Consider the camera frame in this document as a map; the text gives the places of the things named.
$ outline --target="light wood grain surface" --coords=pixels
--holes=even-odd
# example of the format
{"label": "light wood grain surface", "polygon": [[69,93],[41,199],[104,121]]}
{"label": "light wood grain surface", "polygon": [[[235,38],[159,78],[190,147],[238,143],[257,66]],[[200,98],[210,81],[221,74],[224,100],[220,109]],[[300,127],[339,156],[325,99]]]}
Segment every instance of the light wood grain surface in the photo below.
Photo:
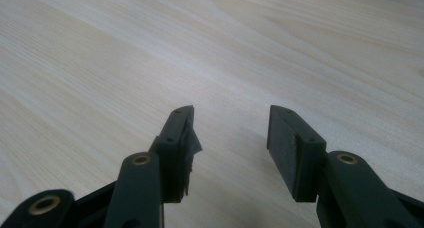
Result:
{"label": "light wood grain surface", "polygon": [[0,0],[0,222],[80,198],[195,107],[189,196],[166,227],[319,227],[266,150],[269,107],[424,200],[424,0]]}

